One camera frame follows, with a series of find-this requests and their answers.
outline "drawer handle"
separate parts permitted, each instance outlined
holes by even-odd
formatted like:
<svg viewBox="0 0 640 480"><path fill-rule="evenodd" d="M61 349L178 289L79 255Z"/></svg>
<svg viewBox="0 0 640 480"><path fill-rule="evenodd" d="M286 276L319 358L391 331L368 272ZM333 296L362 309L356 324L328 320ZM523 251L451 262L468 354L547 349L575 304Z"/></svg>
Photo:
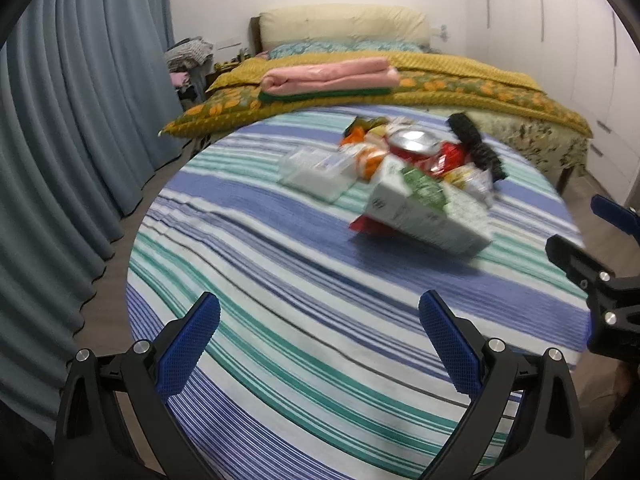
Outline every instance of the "drawer handle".
<svg viewBox="0 0 640 480"><path fill-rule="evenodd" d="M542 33L540 41L545 43L545 0L540 0L540 22L542 24Z"/></svg>
<svg viewBox="0 0 640 480"><path fill-rule="evenodd" d="M491 28L491 0L486 0L486 28Z"/></svg>
<svg viewBox="0 0 640 480"><path fill-rule="evenodd" d="M595 153L597 156L602 156L602 155L603 155L603 153L602 153L598 148L596 148L594 144L592 144L591 146L589 146L589 149L590 149L593 153Z"/></svg>
<svg viewBox="0 0 640 480"><path fill-rule="evenodd" d="M596 121L596 122L598 123L598 126L601 127L608 134L611 133L611 128L609 128L605 123L603 123L602 121Z"/></svg>

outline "striped bedsheet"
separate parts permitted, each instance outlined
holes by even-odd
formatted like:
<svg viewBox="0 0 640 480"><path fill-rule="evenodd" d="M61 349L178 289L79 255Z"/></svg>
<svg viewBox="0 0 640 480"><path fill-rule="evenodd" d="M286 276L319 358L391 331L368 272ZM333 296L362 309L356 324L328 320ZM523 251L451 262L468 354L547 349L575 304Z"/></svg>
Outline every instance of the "striped bedsheet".
<svg viewBox="0 0 640 480"><path fill-rule="evenodd" d="M251 124L196 156L140 226L127 301L136 338L154 338L204 290L222 320L188 386L170 405L225 478L417 478L468 405L452 386L417 315L436 289L485 335L574 365L588 321L585 295L545 256L547 237L580 243L548 181L488 139L509 178L491 209L494 241L462 261L406 237L348 230L369 187L333 205L277 184L295 146L335 146L354 115L407 116L452 136L443 118L412 108L312 108ZM513 397L482 464L494 460Z"/></svg>

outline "yellow floral comforter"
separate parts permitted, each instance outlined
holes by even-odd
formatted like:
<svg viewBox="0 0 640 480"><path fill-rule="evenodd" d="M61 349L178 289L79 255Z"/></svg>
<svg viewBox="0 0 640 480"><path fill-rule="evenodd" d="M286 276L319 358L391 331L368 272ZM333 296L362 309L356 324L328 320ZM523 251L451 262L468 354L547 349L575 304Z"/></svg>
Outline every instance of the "yellow floral comforter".
<svg viewBox="0 0 640 480"><path fill-rule="evenodd" d="M385 56L401 74L400 86L390 94L334 96L296 102L265 104L258 99L260 79L281 66L317 64L365 56ZM312 106L388 104L424 107L476 108L562 126L562 131L584 142L589 125L576 112L549 98L525 74L507 72L478 61L443 54L413 52L341 52L301 54L283 59L252 58L221 75L210 87L213 95L187 110L161 133L203 137L227 133L255 121Z"/></svg>

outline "food package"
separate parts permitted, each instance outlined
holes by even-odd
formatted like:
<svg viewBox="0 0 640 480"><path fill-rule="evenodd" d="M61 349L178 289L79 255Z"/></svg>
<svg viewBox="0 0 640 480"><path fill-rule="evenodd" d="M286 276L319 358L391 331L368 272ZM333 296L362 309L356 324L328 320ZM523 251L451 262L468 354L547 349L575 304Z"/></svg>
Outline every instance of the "food package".
<svg viewBox="0 0 640 480"><path fill-rule="evenodd" d="M466 151L459 144L443 142L440 153L425 160L418 161L416 166L431 176L441 177L445 173L463 166L466 161Z"/></svg>
<svg viewBox="0 0 640 480"><path fill-rule="evenodd" d="M357 180L353 156L308 146L280 158L280 183L327 202L335 201Z"/></svg>
<svg viewBox="0 0 640 480"><path fill-rule="evenodd" d="M366 215L358 216L353 222L349 224L349 229L356 231L357 233L365 233L367 235L388 237L396 232L395 229L389 227L382 222L378 222L373 218L369 218Z"/></svg>
<svg viewBox="0 0 640 480"><path fill-rule="evenodd" d="M465 164L448 171L442 179L444 182L469 193L487 207L493 206L494 184L489 170L481 171L473 164Z"/></svg>
<svg viewBox="0 0 640 480"><path fill-rule="evenodd" d="M364 215L452 254L476 254L492 240L486 209L394 155L371 179Z"/></svg>
<svg viewBox="0 0 640 480"><path fill-rule="evenodd" d="M424 161L440 153L440 137L423 126L386 126L389 150L394 155L412 163Z"/></svg>
<svg viewBox="0 0 640 480"><path fill-rule="evenodd" d="M364 136L364 141L369 144L375 144L377 147L389 151L389 144L386 142L386 127L376 126L370 129Z"/></svg>
<svg viewBox="0 0 640 480"><path fill-rule="evenodd" d="M340 147L340 152L353 157L356 166L356 174L367 182L371 179L380 166L382 159L386 157L388 150L380 148L368 142L357 144L345 144Z"/></svg>
<svg viewBox="0 0 640 480"><path fill-rule="evenodd" d="M342 134L343 137L349 137L352 131L356 127L361 127L365 132L372 130L377 126L383 126L389 122L388 117L375 117L373 119L367 119L366 117L356 116L353 122L347 126L347 129Z"/></svg>
<svg viewBox="0 0 640 480"><path fill-rule="evenodd" d="M362 126L354 126L350 130L349 134L340 141L339 145L345 146L346 144L357 144L359 142L363 142L365 135L366 131Z"/></svg>

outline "blue curtain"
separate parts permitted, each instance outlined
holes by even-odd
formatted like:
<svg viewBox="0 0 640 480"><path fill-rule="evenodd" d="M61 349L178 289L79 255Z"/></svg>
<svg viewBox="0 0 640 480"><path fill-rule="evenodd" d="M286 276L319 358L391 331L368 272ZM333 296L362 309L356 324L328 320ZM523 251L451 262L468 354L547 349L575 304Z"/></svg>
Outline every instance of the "blue curtain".
<svg viewBox="0 0 640 480"><path fill-rule="evenodd" d="M180 155L167 0L33 0L0 50L0 398L53 435L119 219Z"/></svg>

